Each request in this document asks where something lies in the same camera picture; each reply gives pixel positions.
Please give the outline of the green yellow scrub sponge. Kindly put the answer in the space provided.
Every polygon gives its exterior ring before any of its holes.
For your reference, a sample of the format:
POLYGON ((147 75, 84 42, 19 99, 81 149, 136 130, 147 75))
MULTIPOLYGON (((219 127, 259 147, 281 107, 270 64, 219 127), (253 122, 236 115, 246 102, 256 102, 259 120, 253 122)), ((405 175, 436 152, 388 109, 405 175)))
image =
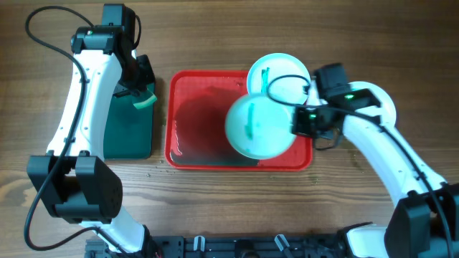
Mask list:
POLYGON ((141 94, 138 97, 133 98, 133 106, 137 110, 141 110, 149 106, 152 106, 152 104, 154 104, 156 101, 157 97, 155 96, 155 94, 147 90, 145 92, 141 92, 141 94))

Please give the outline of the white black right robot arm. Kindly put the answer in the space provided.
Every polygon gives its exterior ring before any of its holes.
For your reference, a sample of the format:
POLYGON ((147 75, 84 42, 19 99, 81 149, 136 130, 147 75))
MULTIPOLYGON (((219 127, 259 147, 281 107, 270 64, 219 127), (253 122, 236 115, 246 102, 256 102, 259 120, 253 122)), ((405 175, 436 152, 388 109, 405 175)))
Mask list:
POLYGON ((325 138, 333 129, 355 145, 387 189, 388 225, 363 223, 340 235, 347 257, 457 257, 458 185, 419 157, 395 127, 390 96, 369 82, 321 82, 294 115, 294 132, 325 138))

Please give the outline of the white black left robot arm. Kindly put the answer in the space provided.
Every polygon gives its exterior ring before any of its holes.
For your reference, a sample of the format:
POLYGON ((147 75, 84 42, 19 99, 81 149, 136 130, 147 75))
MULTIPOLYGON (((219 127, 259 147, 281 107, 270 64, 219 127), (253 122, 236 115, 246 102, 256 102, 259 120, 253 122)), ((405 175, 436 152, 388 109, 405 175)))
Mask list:
POLYGON ((135 53, 131 29, 107 24, 79 28, 72 38, 73 76, 58 129, 27 174, 54 218, 96 233, 122 257, 154 257, 148 228, 123 207, 119 177, 105 150, 151 144, 155 77, 135 53))

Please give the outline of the large white plate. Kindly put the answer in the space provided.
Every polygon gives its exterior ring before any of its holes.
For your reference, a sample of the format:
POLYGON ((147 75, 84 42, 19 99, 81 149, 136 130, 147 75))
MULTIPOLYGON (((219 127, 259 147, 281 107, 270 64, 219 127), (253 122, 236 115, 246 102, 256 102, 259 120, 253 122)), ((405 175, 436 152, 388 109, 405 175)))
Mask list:
POLYGON ((296 57, 272 53, 259 58, 247 76, 249 94, 266 93, 276 100, 304 104, 308 99, 311 76, 306 66, 296 57))

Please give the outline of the small white plate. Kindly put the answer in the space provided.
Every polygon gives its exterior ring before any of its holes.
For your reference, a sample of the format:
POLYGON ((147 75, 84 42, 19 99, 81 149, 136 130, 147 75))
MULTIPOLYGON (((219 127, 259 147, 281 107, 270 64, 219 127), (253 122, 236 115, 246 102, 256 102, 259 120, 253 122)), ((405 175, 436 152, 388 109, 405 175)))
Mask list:
POLYGON ((350 109, 366 115, 381 115, 381 122, 395 126, 397 111, 391 97, 378 85, 365 81, 350 82, 353 97, 350 109))

